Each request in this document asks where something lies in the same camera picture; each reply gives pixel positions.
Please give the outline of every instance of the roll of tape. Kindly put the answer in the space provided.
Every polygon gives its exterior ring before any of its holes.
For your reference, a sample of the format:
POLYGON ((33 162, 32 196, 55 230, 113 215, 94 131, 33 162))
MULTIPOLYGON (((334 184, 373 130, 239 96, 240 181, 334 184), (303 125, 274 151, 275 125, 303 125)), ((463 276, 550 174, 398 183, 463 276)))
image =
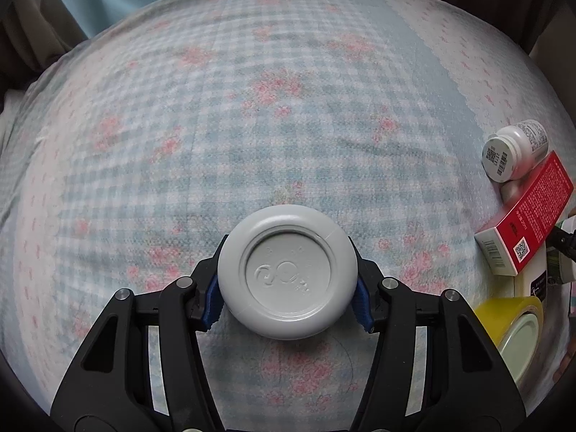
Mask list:
POLYGON ((489 299, 474 312, 518 384, 536 353, 542 333, 544 312, 540 299, 535 296, 489 299))

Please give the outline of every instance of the yellow tape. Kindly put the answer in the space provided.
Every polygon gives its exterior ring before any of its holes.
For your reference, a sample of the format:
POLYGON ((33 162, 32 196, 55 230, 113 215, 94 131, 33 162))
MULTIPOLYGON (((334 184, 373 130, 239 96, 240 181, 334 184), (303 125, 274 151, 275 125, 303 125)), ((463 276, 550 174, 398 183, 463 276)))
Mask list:
POLYGON ((540 339, 544 312, 538 297, 489 299, 476 308, 474 313, 496 346, 500 345, 506 333, 525 313, 533 313, 538 319, 538 339, 540 339))

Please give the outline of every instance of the white bottle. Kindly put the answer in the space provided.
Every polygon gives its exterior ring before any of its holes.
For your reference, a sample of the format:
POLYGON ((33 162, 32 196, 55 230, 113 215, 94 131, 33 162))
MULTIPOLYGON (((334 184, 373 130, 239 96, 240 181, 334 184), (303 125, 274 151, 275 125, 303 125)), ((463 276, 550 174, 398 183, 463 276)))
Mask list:
POLYGON ((499 183, 521 179, 548 153, 548 135, 536 120, 505 126, 488 138, 482 166, 499 183))

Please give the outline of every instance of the gingham pattern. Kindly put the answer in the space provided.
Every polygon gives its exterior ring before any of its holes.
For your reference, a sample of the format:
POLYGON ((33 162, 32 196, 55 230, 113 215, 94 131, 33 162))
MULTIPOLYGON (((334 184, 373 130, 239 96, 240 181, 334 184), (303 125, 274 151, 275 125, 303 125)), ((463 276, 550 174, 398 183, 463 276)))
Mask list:
MULTIPOLYGON (((384 274, 418 290, 455 287, 474 306, 510 285, 490 275, 473 239, 499 207, 479 159, 506 115, 473 102, 476 72, 450 64, 462 48, 438 51, 428 39, 441 26, 423 31, 401 2, 163 0, 31 87, 0 158, 0 347, 36 399, 50 403, 116 289, 157 290, 190 273, 272 204, 328 214, 384 274)), ((486 30, 435 5, 438 17, 486 30)), ((501 36, 469 44, 508 57, 506 72, 526 71, 501 36)), ((553 131, 574 177, 574 126, 531 71, 506 90, 530 98, 518 115, 553 131)), ((557 296, 552 346, 566 337, 567 298, 557 296)), ((423 382, 418 339, 410 411, 423 382)), ((199 343, 225 426, 254 431, 348 428, 375 348, 350 312, 282 343, 225 310, 199 343)), ((561 348, 548 354, 532 397, 549 387, 561 348)), ((157 354, 152 364, 162 409, 157 354)))

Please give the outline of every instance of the red box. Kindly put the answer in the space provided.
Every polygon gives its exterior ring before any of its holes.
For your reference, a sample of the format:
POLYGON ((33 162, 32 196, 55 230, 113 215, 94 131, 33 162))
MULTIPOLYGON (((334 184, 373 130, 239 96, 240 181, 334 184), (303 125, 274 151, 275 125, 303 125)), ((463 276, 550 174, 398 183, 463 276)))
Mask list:
POLYGON ((504 206, 474 238, 495 275, 516 276, 548 237, 574 190, 552 151, 521 184, 518 202, 504 206))

